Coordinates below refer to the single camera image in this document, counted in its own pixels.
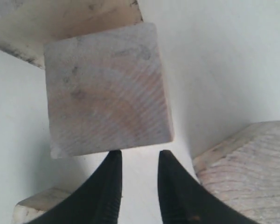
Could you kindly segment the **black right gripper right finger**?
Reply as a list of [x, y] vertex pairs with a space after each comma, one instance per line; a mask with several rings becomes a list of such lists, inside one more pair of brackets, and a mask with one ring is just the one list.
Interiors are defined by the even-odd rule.
[[165, 224], [253, 224], [201, 186], [169, 150], [159, 153], [158, 198]]

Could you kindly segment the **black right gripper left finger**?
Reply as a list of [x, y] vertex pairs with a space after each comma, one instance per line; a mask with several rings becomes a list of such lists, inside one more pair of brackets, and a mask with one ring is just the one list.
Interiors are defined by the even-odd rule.
[[122, 197], [122, 152], [111, 151], [61, 203], [30, 224], [117, 224]]

